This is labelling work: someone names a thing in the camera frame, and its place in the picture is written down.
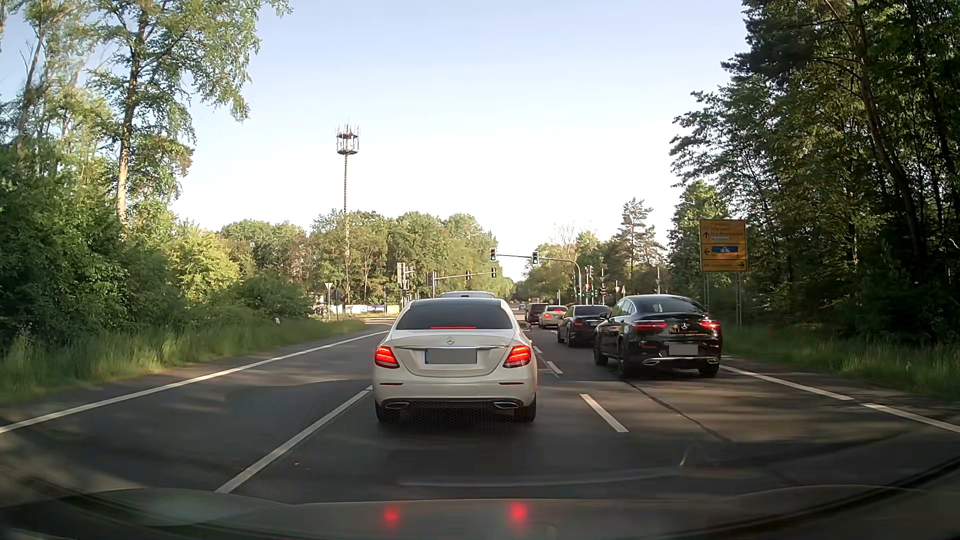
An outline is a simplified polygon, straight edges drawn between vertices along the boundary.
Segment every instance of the tire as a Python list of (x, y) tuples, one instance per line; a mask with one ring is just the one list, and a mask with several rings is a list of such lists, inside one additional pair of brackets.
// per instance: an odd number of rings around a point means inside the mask
[(534, 401), (528, 406), (522, 406), (521, 408), (514, 411), (514, 420), (523, 423), (533, 422), (537, 418), (537, 398), (534, 397)]
[(607, 355), (600, 352), (600, 344), (596, 340), (593, 341), (593, 363), (598, 366), (607, 365)]
[(380, 405), (373, 404), (376, 407), (376, 420), (380, 424), (394, 424), (400, 419), (400, 411), (390, 410)]
[(700, 375), (712, 379), (717, 376), (718, 371), (720, 371), (720, 364), (708, 364), (707, 367), (700, 368)]
[(627, 347), (621, 341), (617, 350), (620, 353), (620, 359), (616, 362), (616, 374), (621, 379), (629, 379), (634, 374), (634, 366), (627, 353)]

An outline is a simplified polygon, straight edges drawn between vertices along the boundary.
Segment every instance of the yellow direction sign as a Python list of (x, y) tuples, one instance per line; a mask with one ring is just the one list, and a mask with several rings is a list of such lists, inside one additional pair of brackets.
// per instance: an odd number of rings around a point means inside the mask
[(700, 270), (747, 271), (747, 222), (742, 219), (700, 220)]

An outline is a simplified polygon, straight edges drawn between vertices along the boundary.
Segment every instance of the blue sky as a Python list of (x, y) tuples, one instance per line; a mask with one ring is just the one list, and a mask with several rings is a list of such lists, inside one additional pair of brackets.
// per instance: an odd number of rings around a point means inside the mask
[[(175, 210), (210, 229), (246, 217), (309, 228), (340, 207), (334, 133), (349, 120), (362, 134), (351, 209), (471, 213), (501, 253), (525, 254), (556, 223), (609, 236), (637, 197), (665, 243), (679, 195), (672, 120), (746, 47), (736, 0), (292, 5), (260, 21), (250, 119), (193, 107)], [(23, 80), (25, 30), (4, 38), (5, 96)], [(521, 277), (522, 260), (501, 264)]]

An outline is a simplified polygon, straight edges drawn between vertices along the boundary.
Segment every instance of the solid white line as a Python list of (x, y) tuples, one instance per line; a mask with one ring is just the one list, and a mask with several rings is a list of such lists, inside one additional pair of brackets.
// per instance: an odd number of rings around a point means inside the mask
[(64, 410), (59, 410), (57, 412), (51, 412), (50, 414), (44, 414), (43, 416), (37, 416), (35, 418), (29, 418), (27, 420), (22, 420), (20, 422), (15, 422), (8, 426), (0, 426), (0, 434), (6, 433), (7, 431), (19, 430), (20, 428), (26, 428), (27, 426), (32, 426), (34, 424), (39, 424), (41, 422), (47, 422), (48, 420), (55, 420), (57, 418), (62, 418), (71, 414), (76, 414), (78, 412), (84, 412), (85, 410), (90, 410), (91, 408), (97, 408), (104, 405), (113, 405), (120, 402), (125, 402), (126, 400), (132, 400), (133, 398), (140, 398), (143, 396), (149, 396), (150, 394), (155, 394), (156, 392), (162, 392), (163, 390), (170, 390), (172, 388), (177, 388), (180, 386), (185, 386), (186, 384), (192, 384), (194, 382), (200, 382), (201, 380), (214, 379), (217, 377), (222, 377), (224, 375), (229, 375), (231, 373), (236, 373), (238, 371), (243, 371), (245, 369), (250, 369), (252, 367), (262, 366), (263, 364), (269, 364), (270, 362), (276, 362), (277, 360), (283, 360), (284, 358), (289, 358), (292, 356), (305, 355), (307, 353), (313, 353), (314, 351), (319, 351), (320, 349), (329, 349), (330, 347), (336, 347), (337, 345), (343, 345), (344, 343), (349, 343), (350, 341), (356, 341), (358, 339), (363, 339), (365, 337), (370, 337), (372, 335), (380, 335), (381, 333), (387, 333), (387, 331), (376, 331), (372, 333), (367, 333), (358, 337), (352, 337), (350, 339), (345, 339), (343, 341), (337, 341), (336, 343), (330, 343), (328, 345), (321, 345), (320, 347), (314, 347), (312, 349), (306, 349), (304, 351), (297, 351), (296, 353), (291, 353), (284, 356), (276, 356), (273, 358), (268, 358), (266, 360), (260, 360), (252, 364), (242, 365), (239, 367), (225, 369), (224, 371), (218, 371), (216, 373), (211, 373), (209, 375), (201, 375), (193, 379), (180, 380), (177, 382), (171, 382), (170, 384), (164, 384), (163, 386), (157, 386), (154, 388), (148, 388), (146, 390), (140, 390), (139, 392), (132, 392), (131, 394), (124, 394), (122, 396), (117, 396), (115, 398), (110, 398), (108, 400), (102, 400), (99, 402), (94, 402), (92, 404), (79, 405), (72, 408), (67, 408)]
[(233, 477), (232, 479), (230, 479), (229, 482), (225, 483), (224, 485), (218, 487), (216, 490), (216, 493), (229, 493), (233, 491), (234, 489), (237, 488), (237, 486), (249, 480), (253, 475), (262, 471), (264, 467), (276, 461), (278, 457), (286, 454), (291, 448), (293, 448), (294, 446), (297, 445), (297, 443), (305, 439), (310, 433), (322, 428), (324, 424), (326, 424), (330, 420), (333, 420), (338, 414), (347, 410), (349, 406), (357, 403), (357, 401), (359, 401), (360, 398), (363, 398), (369, 393), (370, 393), (370, 390), (367, 390), (367, 389), (360, 390), (360, 392), (357, 395), (341, 403), (339, 406), (337, 406), (337, 408), (328, 412), (323, 418), (311, 424), (309, 428), (301, 431), (300, 433), (297, 433), (289, 441), (276, 447), (276, 449), (274, 449), (273, 452), (270, 452), (269, 454), (264, 455), (263, 457), (260, 458), (259, 461), (257, 461), (250, 467), (247, 467), (247, 469), (244, 470), (244, 472)]
[(760, 373), (754, 373), (752, 371), (747, 371), (743, 369), (737, 369), (731, 366), (720, 366), (727, 371), (733, 371), (734, 373), (739, 373), (740, 375), (749, 375), (750, 377), (756, 377), (757, 379), (768, 380), (769, 382), (775, 382), (777, 384), (783, 384), (785, 386), (790, 386), (791, 388), (797, 388), (798, 390), (805, 390), (807, 392), (813, 392), (814, 394), (820, 394), (821, 396), (827, 396), (828, 398), (833, 398), (834, 400), (841, 401), (851, 401), (853, 398), (850, 396), (844, 396), (843, 394), (835, 394), (828, 390), (821, 390), (820, 388), (814, 388), (813, 386), (807, 386), (805, 384), (797, 384), (789, 380), (777, 379), (776, 377), (769, 377), (766, 375), (761, 375)]
[(585, 402), (587, 402), (587, 405), (590, 405), (591, 407), (593, 407), (593, 410), (595, 410), (597, 414), (600, 415), (600, 418), (603, 418), (604, 420), (606, 420), (607, 424), (610, 424), (611, 427), (613, 427), (618, 433), (627, 432), (627, 429), (623, 427), (623, 424), (620, 424), (619, 422), (617, 422), (616, 418), (613, 418), (613, 416), (609, 412), (607, 412), (607, 410), (604, 407), (596, 403), (596, 401), (594, 401), (589, 394), (580, 394), (580, 397), (583, 398)]
[(924, 424), (928, 424), (928, 425), (933, 426), (933, 427), (935, 427), (935, 428), (940, 428), (941, 430), (947, 430), (947, 431), (953, 431), (954, 433), (960, 433), (960, 426), (954, 426), (953, 424), (950, 424), (950, 423), (948, 423), (948, 422), (941, 422), (940, 420), (934, 420), (934, 419), (932, 419), (932, 418), (927, 418), (927, 417), (921, 416), (921, 415), (919, 415), (919, 414), (914, 414), (914, 413), (912, 413), (912, 412), (907, 412), (907, 411), (905, 411), (905, 410), (900, 410), (900, 409), (898, 409), (898, 408), (893, 408), (893, 407), (887, 406), (887, 405), (879, 405), (879, 404), (861, 404), (861, 405), (866, 406), (866, 407), (869, 407), (869, 408), (874, 409), (874, 410), (881, 410), (881, 411), (886, 412), (886, 413), (889, 413), (889, 414), (894, 414), (894, 415), (899, 416), (899, 417), (901, 417), (901, 418), (907, 418), (907, 419), (910, 419), (910, 420), (914, 420), (914, 421), (916, 421), (916, 422), (923, 422)]

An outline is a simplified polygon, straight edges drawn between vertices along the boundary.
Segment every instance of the asphalt road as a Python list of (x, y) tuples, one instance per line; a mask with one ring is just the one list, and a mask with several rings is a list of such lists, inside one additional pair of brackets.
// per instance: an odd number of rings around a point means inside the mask
[[(541, 329), (530, 332), (541, 370), (533, 424), (459, 413), (387, 428), (367, 391), (386, 329), (370, 324), (268, 355), (6, 406), (0, 502), (38, 496), (24, 489), (28, 480), (85, 493), (180, 487), (283, 503), (696, 499), (914, 485), (960, 457), (960, 411), (945, 404), (737, 359), (725, 365), (739, 372), (716, 379), (677, 372), (622, 381), (594, 365), (590, 349)], [(111, 398), (120, 401), (103, 404)], [(51, 416), (31, 420), (42, 415)]]

